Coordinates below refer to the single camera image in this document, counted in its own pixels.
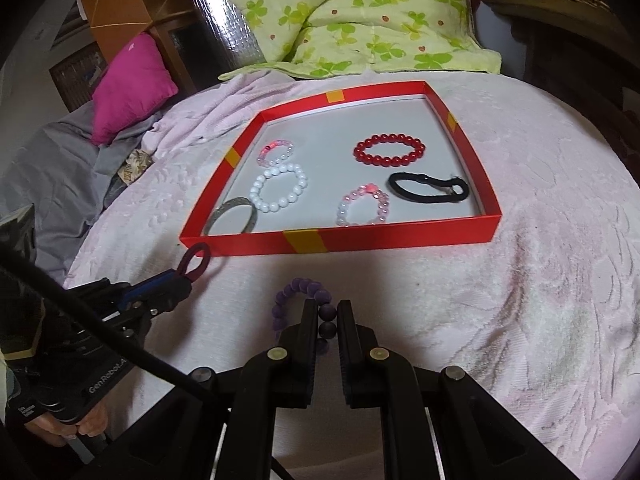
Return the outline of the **person's left hand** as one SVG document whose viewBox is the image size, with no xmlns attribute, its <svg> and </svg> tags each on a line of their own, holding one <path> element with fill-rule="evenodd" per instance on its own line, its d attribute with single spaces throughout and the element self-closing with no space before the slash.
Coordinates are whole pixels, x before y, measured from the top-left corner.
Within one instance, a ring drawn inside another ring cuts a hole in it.
<svg viewBox="0 0 640 480">
<path fill-rule="evenodd" d="M 78 434 L 86 437 L 102 434 L 107 425 L 107 408 L 105 403 L 100 401 L 76 424 L 62 424 L 53 415 L 44 413 L 28 422 L 25 428 L 47 444 L 62 448 L 67 441 L 75 439 Z"/>
</svg>

